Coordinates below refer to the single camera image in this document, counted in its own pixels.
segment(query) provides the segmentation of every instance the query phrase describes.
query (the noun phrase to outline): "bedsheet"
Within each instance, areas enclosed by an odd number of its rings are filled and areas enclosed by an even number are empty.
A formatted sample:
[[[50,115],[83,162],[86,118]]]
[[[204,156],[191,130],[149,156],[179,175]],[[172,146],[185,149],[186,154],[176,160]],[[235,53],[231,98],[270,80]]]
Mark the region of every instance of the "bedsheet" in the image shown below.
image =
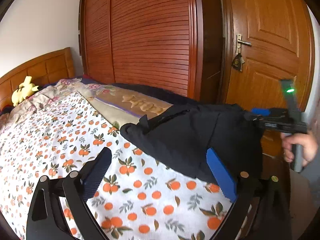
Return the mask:
[[[183,176],[126,141],[78,92],[31,109],[10,115],[0,134],[0,209],[21,239],[39,177],[80,170],[103,147],[112,163],[87,205],[110,239],[208,239],[231,206],[219,187]],[[81,239],[68,203],[61,204]]]
[[[113,97],[119,98],[122,97],[121,94],[119,94],[120,90],[122,89],[112,85],[83,84],[81,79],[78,78],[72,80],[62,79],[55,86],[44,88],[15,107],[10,113],[9,122],[23,122],[26,116],[77,91],[112,124],[117,121],[117,127],[127,122],[137,123],[139,118],[128,113],[125,110],[125,106],[121,109],[112,103],[106,104],[96,98],[96,96],[101,93],[110,93]],[[6,114],[0,116],[0,130],[1,124],[7,122],[7,119],[8,115]]]

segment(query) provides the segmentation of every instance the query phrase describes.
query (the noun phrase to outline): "metal bolt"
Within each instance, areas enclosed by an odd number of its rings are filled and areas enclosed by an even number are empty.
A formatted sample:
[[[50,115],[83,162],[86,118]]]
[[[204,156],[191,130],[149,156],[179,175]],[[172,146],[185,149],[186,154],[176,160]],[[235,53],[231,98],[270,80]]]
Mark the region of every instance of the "metal bolt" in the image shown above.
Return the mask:
[[[76,176],[78,176],[78,172],[77,171],[70,172],[70,177],[71,178],[75,178]]]
[[[249,177],[249,173],[247,173],[246,171],[241,171],[240,176],[243,178],[247,178],[247,177]]]
[[[47,176],[41,176],[41,178],[40,178],[40,181],[41,182],[44,182],[44,181],[46,181],[47,180]]]
[[[278,181],[279,181],[279,179],[278,179],[277,176],[272,176],[272,177],[271,177],[271,180],[272,180],[273,182],[278,182]]]

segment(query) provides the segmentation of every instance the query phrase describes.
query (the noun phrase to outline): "door lever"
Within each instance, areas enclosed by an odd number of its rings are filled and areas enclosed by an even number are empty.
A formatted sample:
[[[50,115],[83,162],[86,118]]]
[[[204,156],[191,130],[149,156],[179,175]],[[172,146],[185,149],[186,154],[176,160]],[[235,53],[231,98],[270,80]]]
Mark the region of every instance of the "door lever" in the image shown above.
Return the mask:
[[[245,45],[251,46],[251,42],[243,41],[243,40],[240,40],[240,39],[238,39],[237,41],[238,41],[239,43],[242,43],[242,44],[245,44]]]
[[[241,53],[241,44],[251,46],[251,42],[242,40],[242,34],[237,34],[237,54]]]

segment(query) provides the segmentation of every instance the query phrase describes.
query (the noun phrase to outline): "wooden headboard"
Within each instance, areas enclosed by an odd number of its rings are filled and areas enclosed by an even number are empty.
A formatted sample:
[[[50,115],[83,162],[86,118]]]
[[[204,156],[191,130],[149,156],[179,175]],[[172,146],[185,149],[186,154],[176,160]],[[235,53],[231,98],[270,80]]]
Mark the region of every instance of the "wooden headboard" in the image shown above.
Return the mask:
[[[11,95],[26,76],[32,76],[32,83],[35,85],[43,86],[63,78],[72,78],[74,75],[70,48],[31,59],[0,78],[0,109],[12,105]]]

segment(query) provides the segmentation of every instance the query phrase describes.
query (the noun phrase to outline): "yellow stuffed toy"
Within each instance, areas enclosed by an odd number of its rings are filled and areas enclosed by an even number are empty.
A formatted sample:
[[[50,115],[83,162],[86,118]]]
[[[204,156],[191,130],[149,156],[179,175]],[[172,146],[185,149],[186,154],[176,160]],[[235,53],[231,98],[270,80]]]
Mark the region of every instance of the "yellow stuffed toy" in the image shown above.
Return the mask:
[[[17,106],[23,100],[32,96],[36,91],[39,91],[39,86],[31,83],[32,77],[26,76],[23,83],[19,85],[19,88],[13,92],[11,100],[13,106]]]

